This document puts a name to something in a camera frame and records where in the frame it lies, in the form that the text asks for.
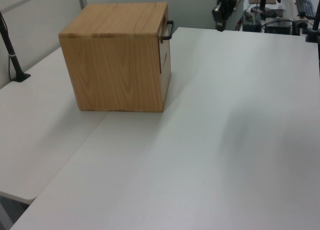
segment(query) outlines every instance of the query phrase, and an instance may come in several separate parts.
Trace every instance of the box lid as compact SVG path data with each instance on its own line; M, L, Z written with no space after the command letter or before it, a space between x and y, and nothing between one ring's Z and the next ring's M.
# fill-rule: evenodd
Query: box lid
M158 35L167 2L88 4L59 38Z

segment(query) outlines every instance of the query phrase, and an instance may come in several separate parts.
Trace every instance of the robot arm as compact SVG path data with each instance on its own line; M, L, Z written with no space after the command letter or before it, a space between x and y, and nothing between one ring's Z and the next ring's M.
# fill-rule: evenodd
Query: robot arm
M236 7L237 0L217 0L217 6L212 10L216 22L216 29L220 32L226 28L226 22Z

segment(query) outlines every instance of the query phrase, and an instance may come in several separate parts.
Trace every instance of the wooden cube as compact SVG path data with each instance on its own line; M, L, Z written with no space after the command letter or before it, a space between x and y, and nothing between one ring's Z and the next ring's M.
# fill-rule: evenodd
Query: wooden cube
M87 5L59 33L79 109L163 112L170 35L166 2Z

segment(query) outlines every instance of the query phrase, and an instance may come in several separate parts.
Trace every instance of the keyboard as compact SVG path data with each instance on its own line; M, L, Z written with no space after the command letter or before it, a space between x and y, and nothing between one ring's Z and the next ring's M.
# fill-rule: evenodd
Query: keyboard
M295 4L298 15L300 12L305 12L307 19L315 20L316 12L310 0L295 0Z

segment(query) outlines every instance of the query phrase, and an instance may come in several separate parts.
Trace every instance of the box side panel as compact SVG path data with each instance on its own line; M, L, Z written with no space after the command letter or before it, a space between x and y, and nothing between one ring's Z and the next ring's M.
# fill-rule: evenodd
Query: box side panel
M81 110L162 111L156 37L66 38L63 42Z
M87 108L88 96L95 95L96 79L92 76L93 52L89 39L60 38L65 63L80 110Z
M163 16L162 26L158 33L158 48L160 57L160 82L161 82L161 98L162 104L165 105L167 91L171 78L171 55L170 55L170 42L169 40L162 40L162 36L169 35L168 9Z

